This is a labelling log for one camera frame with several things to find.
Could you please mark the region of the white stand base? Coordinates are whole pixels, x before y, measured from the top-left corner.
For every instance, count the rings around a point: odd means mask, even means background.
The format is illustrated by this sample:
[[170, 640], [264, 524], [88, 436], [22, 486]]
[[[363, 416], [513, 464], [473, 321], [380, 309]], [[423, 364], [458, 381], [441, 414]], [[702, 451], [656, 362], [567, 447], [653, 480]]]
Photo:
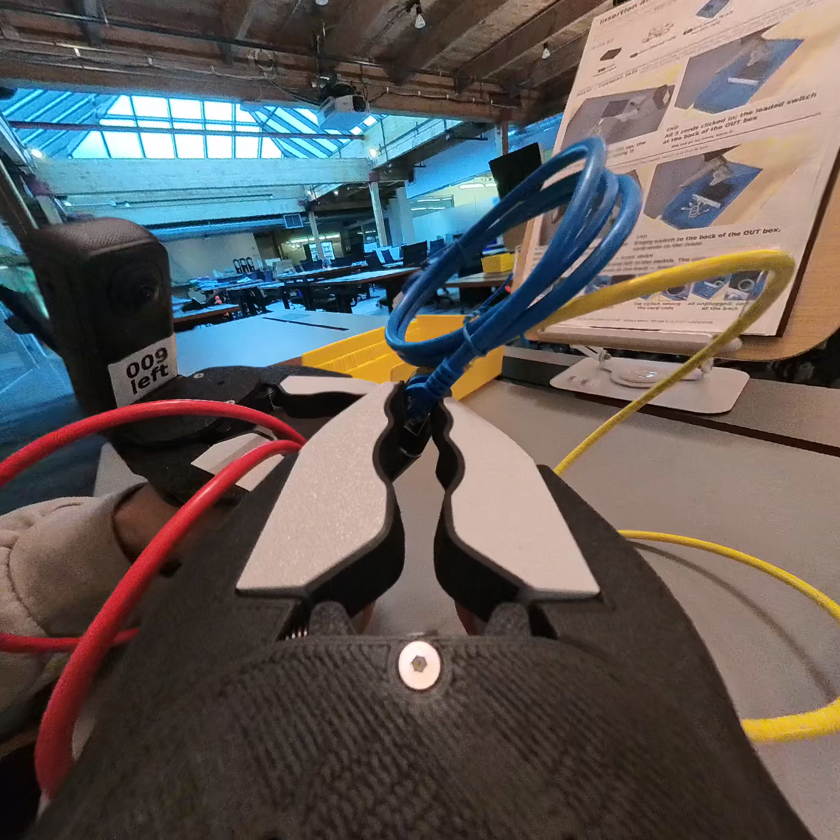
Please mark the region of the white stand base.
[[[620, 358], [604, 349], [581, 347], [581, 351], [582, 360], [550, 380], [553, 389], [630, 403], [679, 368], [674, 362]], [[724, 414], [732, 410], [748, 382], [748, 373], [709, 360], [657, 394], [651, 404], [699, 415]]]

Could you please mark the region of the yellow plastic bin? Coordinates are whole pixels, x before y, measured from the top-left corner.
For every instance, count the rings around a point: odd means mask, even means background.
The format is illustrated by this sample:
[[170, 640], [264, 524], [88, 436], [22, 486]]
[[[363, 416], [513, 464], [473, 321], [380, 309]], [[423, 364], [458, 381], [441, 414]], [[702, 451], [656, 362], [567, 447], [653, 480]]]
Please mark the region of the yellow plastic bin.
[[[410, 342], [430, 340], [462, 326], [459, 314], [420, 314], [406, 333]], [[453, 385], [451, 394], [463, 400], [501, 374], [505, 351], [499, 347], [487, 356], [473, 360], [467, 371]], [[376, 384], [407, 382], [416, 372], [414, 365], [404, 362], [385, 341], [385, 329], [378, 328], [351, 338], [304, 353], [303, 366], [346, 374]]]

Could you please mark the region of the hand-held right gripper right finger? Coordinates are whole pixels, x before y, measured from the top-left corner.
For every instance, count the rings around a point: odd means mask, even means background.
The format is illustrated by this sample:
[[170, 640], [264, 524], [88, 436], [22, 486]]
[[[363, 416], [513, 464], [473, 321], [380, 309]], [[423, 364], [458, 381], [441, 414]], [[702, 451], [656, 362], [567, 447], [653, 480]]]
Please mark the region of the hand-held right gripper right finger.
[[601, 593], [539, 465], [462, 402], [434, 410], [444, 500], [434, 570], [460, 605], [587, 601]]

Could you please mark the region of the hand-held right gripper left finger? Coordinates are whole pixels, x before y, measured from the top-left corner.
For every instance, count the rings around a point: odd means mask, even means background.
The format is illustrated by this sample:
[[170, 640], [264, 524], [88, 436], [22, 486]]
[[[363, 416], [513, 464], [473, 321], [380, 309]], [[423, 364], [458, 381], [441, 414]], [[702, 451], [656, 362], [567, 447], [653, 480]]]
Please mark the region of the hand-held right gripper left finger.
[[403, 572], [393, 481], [405, 467], [404, 385], [354, 402], [285, 402], [327, 417], [289, 466], [237, 581], [237, 594], [301, 602], [375, 602]]

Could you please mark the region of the person's left hand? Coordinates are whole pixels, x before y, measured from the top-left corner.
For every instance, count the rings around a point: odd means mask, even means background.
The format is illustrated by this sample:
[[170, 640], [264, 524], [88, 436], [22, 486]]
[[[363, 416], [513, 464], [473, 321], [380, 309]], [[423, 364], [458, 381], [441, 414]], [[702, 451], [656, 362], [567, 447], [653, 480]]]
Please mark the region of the person's left hand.
[[[235, 509], [233, 502], [222, 500], [198, 517], [166, 556], [163, 575], [180, 568], [207, 534], [215, 531]], [[116, 505], [112, 514], [115, 538], [129, 562], [136, 561], [152, 539], [180, 510], [162, 498], [150, 485], [131, 489]]]

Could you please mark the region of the person's left forearm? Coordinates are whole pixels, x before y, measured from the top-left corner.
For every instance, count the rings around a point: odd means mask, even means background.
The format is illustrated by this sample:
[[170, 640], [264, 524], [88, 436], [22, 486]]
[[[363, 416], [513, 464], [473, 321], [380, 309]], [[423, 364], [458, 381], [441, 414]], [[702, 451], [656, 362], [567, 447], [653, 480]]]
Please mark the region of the person's left forearm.
[[1, 630], [13, 636], [76, 637], [140, 555], [120, 530], [144, 485], [103, 497], [63, 497], [1, 518]]

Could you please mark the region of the instruction sheet board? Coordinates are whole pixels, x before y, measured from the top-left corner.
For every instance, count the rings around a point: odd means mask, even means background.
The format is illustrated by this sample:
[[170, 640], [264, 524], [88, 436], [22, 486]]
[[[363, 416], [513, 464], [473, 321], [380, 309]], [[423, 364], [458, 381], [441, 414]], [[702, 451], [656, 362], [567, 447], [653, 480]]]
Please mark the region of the instruction sheet board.
[[839, 4], [628, 2], [594, 17], [555, 154], [599, 137], [640, 190], [633, 232], [580, 292], [757, 249], [795, 275], [736, 357], [838, 329]]

